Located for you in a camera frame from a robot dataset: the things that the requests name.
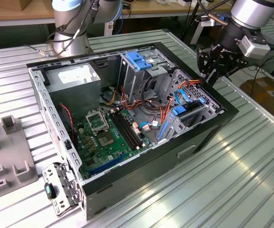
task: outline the gray plastic holder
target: gray plastic holder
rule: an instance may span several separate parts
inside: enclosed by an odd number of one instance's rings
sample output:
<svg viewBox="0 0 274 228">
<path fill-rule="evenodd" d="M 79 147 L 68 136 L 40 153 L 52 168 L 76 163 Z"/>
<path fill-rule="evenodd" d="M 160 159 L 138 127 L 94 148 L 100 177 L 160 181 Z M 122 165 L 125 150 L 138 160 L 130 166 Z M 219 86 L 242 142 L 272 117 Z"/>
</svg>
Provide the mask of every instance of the gray plastic holder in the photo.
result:
<svg viewBox="0 0 274 228">
<path fill-rule="evenodd" d="M 20 119 L 0 122 L 0 196 L 35 182 L 38 174 Z"/>
</svg>

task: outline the blue cable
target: blue cable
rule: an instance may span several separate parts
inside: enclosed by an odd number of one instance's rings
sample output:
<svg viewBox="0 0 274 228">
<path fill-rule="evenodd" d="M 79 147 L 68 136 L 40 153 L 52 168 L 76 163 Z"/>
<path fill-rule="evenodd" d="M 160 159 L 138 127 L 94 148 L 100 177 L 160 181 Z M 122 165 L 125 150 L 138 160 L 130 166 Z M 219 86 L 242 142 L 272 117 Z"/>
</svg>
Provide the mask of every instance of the blue cable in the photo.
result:
<svg viewBox="0 0 274 228">
<path fill-rule="evenodd" d="M 189 99 L 189 97 L 185 94 L 185 92 L 182 89 L 177 89 L 175 91 L 175 99 L 178 102 L 178 104 L 180 104 L 180 101 L 179 101 L 179 98 L 177 96 L 177 92 L 180 92 L 182 94 L 182 96 L 183 96 L 183 98 L 186 102 L 193 102 L 193 100 Z"/>
<path fill-rule="evenodd" d="M 122 14 L 122 10 L 121 10 L 121 26 L 120 26 L 119 30 L 117 31 L 116 35 L 119 34 L 119 32 L 120 32 L 121 29 L 122 29 L 122 26 L 123 26 L 123 14 Z"/>
<path fill-rule="evenodd" d="M 142 124 L 140 124 L 140 128 L 142 128 L 144 125 L 147 125 L 148 124 L 148 122 L 143 122 Z"/>
</svg>

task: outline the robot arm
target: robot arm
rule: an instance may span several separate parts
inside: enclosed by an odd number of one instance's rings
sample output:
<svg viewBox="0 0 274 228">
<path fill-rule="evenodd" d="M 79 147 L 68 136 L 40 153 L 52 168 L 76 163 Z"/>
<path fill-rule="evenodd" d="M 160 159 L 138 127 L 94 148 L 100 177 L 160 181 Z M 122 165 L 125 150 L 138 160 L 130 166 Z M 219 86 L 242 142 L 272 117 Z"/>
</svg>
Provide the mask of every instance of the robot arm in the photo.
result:
<svg viewBox="0 0 274 228">
<path fill-rule="evenodd" d="M 213 85 L 218 77 L 245 68 L 248 58 L 263 58 L 270 47 L 260 28 L 273 14 L 274 0 L 237 0 L 215 43 L 197 51 L 198 68 L 205 81 Z"/>
<path fill-rule="evenodd" d="M 91 52 L 86 28 L 92 23 L 116 20 L 121 0 L 52 0 L 56 31 L 52 43 L 56 56 L 68 57 Z"/>
</svg>

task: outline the yellow wire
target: yellow wire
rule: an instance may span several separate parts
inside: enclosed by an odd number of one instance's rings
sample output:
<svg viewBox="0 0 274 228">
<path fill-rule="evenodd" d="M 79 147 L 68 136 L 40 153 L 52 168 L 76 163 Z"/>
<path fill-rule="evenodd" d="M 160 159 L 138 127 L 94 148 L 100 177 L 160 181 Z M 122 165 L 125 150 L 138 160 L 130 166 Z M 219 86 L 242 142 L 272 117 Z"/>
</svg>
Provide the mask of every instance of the yellow wire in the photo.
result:
<svg viewBox="0 0 274 228">
<path fill-rule="evenodd" d="M 113 92 L 112 100 L 110 102 L 108 102 L 106 105 L 111 105 L 114 102 L 115 95 L 116 95 L 116 91 Z"/>
</svg>

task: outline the aluminum table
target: aluminum table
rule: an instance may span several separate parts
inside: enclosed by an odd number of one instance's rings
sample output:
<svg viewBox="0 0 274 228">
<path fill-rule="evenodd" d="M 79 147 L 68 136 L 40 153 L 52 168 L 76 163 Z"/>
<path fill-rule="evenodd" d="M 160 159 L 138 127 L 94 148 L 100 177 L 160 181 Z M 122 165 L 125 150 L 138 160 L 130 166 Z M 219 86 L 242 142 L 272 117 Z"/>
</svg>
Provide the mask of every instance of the aluminum table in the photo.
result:
<svg viewBox="0 0 274 228">
<path fill-rule="evenodd" d="M 151 42 L 162 42 L 197 71 L 195 53 L 162 30 L 90 39 L 94 51 Z M 274 117 L 226 79 L 215 89 L 239 113 L 205 149 L 92 220 L 80 208 L 57 218 L 41 177 L 58 161 L 57 152 L 25 66 L 40 60 L 27 47 L 0 50 L 0 117 L 21 119 L 39 174 L 35 183 L 0 197 L 0 228 L 274 227 Z"/>
</svg>

